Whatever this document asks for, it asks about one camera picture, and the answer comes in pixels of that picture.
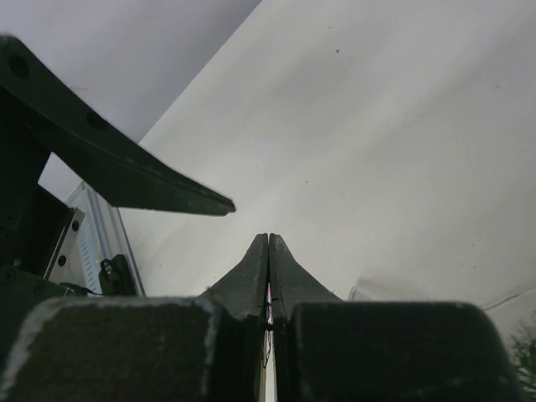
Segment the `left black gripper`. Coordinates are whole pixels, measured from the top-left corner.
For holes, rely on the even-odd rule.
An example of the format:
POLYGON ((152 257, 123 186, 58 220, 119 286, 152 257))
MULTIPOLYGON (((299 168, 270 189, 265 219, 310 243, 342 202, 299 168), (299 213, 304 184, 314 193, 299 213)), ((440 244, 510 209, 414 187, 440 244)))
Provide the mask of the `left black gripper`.
POLYGON ((39 300, 74 216, 39 185, 55 153, 110 205, 225 216, 230 198, 158 160, 92 110, 22 41, 1 37, 1 265, 39 300))

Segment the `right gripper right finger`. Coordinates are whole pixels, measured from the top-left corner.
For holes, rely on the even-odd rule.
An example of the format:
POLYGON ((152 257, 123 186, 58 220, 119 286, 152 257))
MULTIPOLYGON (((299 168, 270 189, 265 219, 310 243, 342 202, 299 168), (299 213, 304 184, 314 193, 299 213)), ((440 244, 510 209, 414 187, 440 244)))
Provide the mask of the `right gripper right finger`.
POLYGON ((279 401, 520 401, 492 321, 446 301, 344 301, 272 234, 279 401))

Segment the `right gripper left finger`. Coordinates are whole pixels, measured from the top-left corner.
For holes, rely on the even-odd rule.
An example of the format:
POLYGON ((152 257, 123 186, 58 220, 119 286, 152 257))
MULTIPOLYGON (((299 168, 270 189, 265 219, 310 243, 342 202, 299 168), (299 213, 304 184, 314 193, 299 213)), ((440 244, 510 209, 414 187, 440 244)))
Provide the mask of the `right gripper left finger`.
POLYGON ((268 237, 196 297, 54 297, 23 319, 4 401, 262 401, 268 237))

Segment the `small green christmas tree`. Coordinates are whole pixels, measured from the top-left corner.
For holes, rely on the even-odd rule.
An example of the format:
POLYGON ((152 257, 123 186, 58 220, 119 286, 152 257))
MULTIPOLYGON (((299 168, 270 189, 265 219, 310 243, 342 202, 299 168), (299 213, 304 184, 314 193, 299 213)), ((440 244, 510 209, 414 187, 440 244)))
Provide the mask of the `small green christmas tree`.
POLYGON ((527 401, 535 401, 535 322, 523 323, 510 337, 510 355, 527 401))

